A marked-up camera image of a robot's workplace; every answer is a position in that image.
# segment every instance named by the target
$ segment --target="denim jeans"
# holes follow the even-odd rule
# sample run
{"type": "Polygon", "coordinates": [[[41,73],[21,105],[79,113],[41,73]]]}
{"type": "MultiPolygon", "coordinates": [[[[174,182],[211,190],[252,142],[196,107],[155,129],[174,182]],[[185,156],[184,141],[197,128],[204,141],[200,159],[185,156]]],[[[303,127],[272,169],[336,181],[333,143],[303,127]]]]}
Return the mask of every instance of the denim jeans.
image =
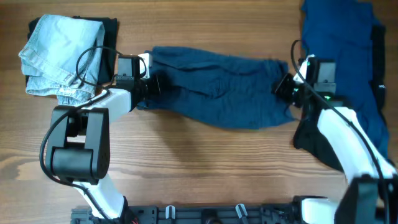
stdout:
{"type": "MultiPolygon", "coordinates": [[[[82,83],[76,76],[76,62],[83,51],[102,45],[102,22],[44,15],[28,43],[19,52],[22,73],[29,75],[26,93],[57,95],[60,105],[77,105],[95,95],[95,87],[82,83]]],[[[88,82],[96,83],[102,49],[87,52],[78,71],[88,82]]]]}

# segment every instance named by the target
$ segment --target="folded cloth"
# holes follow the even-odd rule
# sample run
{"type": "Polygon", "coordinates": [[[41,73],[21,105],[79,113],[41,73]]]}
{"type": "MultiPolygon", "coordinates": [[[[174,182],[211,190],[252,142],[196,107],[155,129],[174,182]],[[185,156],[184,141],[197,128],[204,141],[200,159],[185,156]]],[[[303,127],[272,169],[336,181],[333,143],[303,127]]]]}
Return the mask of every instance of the folded cloth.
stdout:
{"type": "Polygon", "coordinates": [[[259,129],[292,121],[288,105],[271,93],[288,68],[186,47],[154,47],[151,73],[171,89],[139,106],[175,111],[221,128],[259,129]]]}
{"type": "MultiPolygon", "coordinates": [[[[19,52],[22,73],[30,76],[26,93],[57,95],[61,105],[77,105],[93,97],[95,87],[77,79],[76,62],[84,50],[103,41],[102,22],[44,15],[19,52]]],[[[97,82],[101,53],[102,49],[95,49],[80,60],[78,71],[88,82],[97,82]]]]}
{"type": "MultiPolygon", "coordinates": [[[[80,16],[73,16],[74,19],[86,19],[89,21],[98,21],[102,22],[105,29],[104,35],[104,46],[110,47],[112,49],[116,48],[116,37],[118,34],[118,20],[116,18],[110,19],[107,17],[80,17],[80,16]]],[[[27,39],[29,40],[33,31],[36,28],[37,23],[39,22],[40,18],[36,18],[33,21],[30,21],[29,26],[29,33],[27,35],[27,39]]],[[[110,82],[112,76],[114,74],[114,61],[116,59],[116,54],[109,50],[103,50],[101,55],[101,64],[99,66],[98,72],[98,85],[102,85],[104,83],[110,82]]],[[[26,76],[26,84],[29,80],[29,76],[26,76]]]]}
{"type": "Polygon", "coordinates": [[[353,105],[358,121],[387,157],[389,133],[369,82],[373,79],[372,4],[354,0],[306,0],[303,40],[310,54],[336,61],[336,94],[353,105]]]}

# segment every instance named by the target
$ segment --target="wood grain surface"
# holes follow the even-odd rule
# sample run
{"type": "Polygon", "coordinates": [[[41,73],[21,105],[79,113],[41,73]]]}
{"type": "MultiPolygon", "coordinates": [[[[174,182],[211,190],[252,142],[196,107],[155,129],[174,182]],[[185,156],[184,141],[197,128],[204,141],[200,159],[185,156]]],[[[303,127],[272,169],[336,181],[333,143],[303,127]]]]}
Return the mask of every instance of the wood grain surface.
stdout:
{"type": "MultiPolygon", "coordinates": [[[[80,194],[48,180],[38,155],[57,101],[25,94],[21,60],[28,22],[43,14],[116,17],[117,48],[155,45],[289,61],[300,37],[299,0],[53,1],[0,3],[0,223],[69,223],[86,206],[80,194]]],[[[374,1],[387,26],[384,110],[398,162],[398,3],[374,1]]],[[[130,205],[234,205],[288,202],[294,195],[339,199],[343,175],[292,147],[297,122],[259,131],[215,128],[168,111],[133,111],[111,125],[109,173],[130,205]]]]}

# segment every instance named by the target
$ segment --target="black cable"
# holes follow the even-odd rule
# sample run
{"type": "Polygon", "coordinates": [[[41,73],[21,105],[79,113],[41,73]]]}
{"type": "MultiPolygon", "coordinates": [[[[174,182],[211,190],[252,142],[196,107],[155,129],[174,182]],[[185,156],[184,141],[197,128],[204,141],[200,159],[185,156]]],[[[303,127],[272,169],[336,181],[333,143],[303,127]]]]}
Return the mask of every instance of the black cable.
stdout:
{"type": "Polygon", "coordinates": [[[358,130],[358,128],[352,123],[352,121],[347,119],[343,114],[341,114],[338,110],[336,110],[336,108],[334,106],[329,104],[329,102],[327,102],[327,100],[324,99],[324,97],[319,95],[312,88],[312,86],[305,80],[303,75],[300,73],[300,70],[299,70],[299,68],[298,68],[298,66],[297,66],[297,64],[295,63],[295,60],[294,60],[294,47],[300,41],[305,44],[305,42],[303,40],[295,40],[293,42],[293,44],[292,44],[291,49],[290,49],[290,58],[292,59],[293,67],[294,67],[295,71],[297,72],[297,74],[299,75],[299,77],[303,80],[303,84],[305,85],[305,87],[308,90],[311,91],[311,93],[317,98],[317,100],[321,101],[324,105],[326,105],[328,108],[330,108],[332,111],[334,111],[340,118],[343,119],[343,121],[345,121],[351,128],[353,128],[354,131],[361,138],[362,142],[365,144],[365,146],[368,149],[368,152],[369,152],[369,154],[370,154],[370,156],[372,158],[374,166],[376,167],[377,173],[378,173],[379,178],[380,178],[380,183],[381,183],[381,186],[382,186],[382,197],[383,197],[383,201],[384,201],[384,221],[385,221],[385,223],[390,224],[390,216],[389,216],[390,211],[389,211],[389,199],[388,199],[388,193],[387,193],[387,184],[386,184],[386,181],[384,180],[384,176],[383,176],[382,170],[380,168],[379,161],[377,160],[376,156],[374,155],[374,153],[373,153],[369,143],[365,139],[365,137],[358,130]]]}
{"type": "Polygon", "coordinates": [[[108,216],[104,213],[104,211],[102,210],[102,208],[98,205],[98,203],[95,201],[95,199],[93,198],[93,196],[91,195],[91,193],[88,191],[87,188],[82,187],[82,186],[77,185],[77,184],[73,184],[73,183],[69,183],[69,182],[63,182],[63,181],[61,181],[61,180],[59,180],[59,179],[56,179],[56,178],[46,169],[45,164],[44,164],[44,151],[45,151],[45,145],[46,145],[47,141],[49,140],[49,137],[50,137],[52,131],[57,127],[57,125],[58,125],[63,119],[65,119],[67,116],[70,116],[70,115],[72,115],[72,114],[74,114],[74,113],[77,113],[80,109],[82,109],[82,108],[84,108],[84,107],[86,107],[86,106],[90,106],[90,105],[92,105],[92,104],[94,104],[94,103],[96,103],[96,102],[98,102],[98,101],[100,101],[100,100],[102,100],[102,99],[104,99],[104,98],[106,98],[107,96],[110,95],[110,91],[108,90],[108,88],[103,87],[103,86],[101,86],[101,85],[97,85],[97,84],[94,84],[94,83],[90,83],[90,82],[85,81],[84,79],[81,78],[80,73],[79,73],[79,71],[78,71],[79,62],[80,62],[81,58],[84,56],[84,54],[86,54],[87,52],[89,52],[89,51],[91,51],[91,50],[93,50],[93,49],[98,49],[98,48],[102,48],[102,49],[106,49],[106,50],[111,50],[111,51],[115,52],[115,53],[118,54],[118,55],[122,55],[122,53],[118,52],[118,51],[115,50],[115,49],[109,48],[109,47],[105,47],[105,46],[94,46],[94,47],[90,47],[90,48],[88,48],[87,50],[85,50],[83,53],[81,53],[81,55],[79,56],[79,58],[78,58],[78,60],[77,60],[77,63],[76,63],[76,76],[77,76],[77,78],[78,78],[81,82],[86,83],[87,85],[91,85],[91,86],[94,86],[94,87],[96,87],[96,88],[100,88],[100,89],[102,89],[102,90],[105,90],[105,91],[106,91],[105,94],[99,96],[98,98],[96,98],[96,99],[94,99],[94,100],[89,100],[89,101],[88,101],[87,103],[85,103],[85,104],[82,104],[82,105],[80,105],[80,106],[77,106],[77,107],[75,107],[75,108],[72,108],[72,109],[68,110],[65,114],[61,115],[61,117],[59,117],[59,118],[50,126],[50,128],[49,128],[49,130],[47,131],[47,133],[45,134],[45,136],[44,136],[44,138],[43,138],[43,141],[42,141],[42,144],[41,144],[41,146],[40,146],[39,161],[40,161],[40,166],[41,166],[41,168],[42,168],[42,171],[44,172],[44,174],[45,174],[50,180],[52,180],[52,181],[54,181],[54,182],[56,182],[56,183],[58,183],[58,184],[66,185],[66,186],[69,186],[69,187],[75,187],[75,188],[78,188],[78,189],[82,190],[82,191],[84,192],[84,194],[87,195],[87,197],[88,197],[88,199],[90,200],[90,202],[94,205],[95,209],[97,209],[97,211],[99,211],[99,213],[103,216],[103,218],[104,218],[107,222],[112,223],[112,221],[111,221],[111,220],[108,218],[108,216]]]}

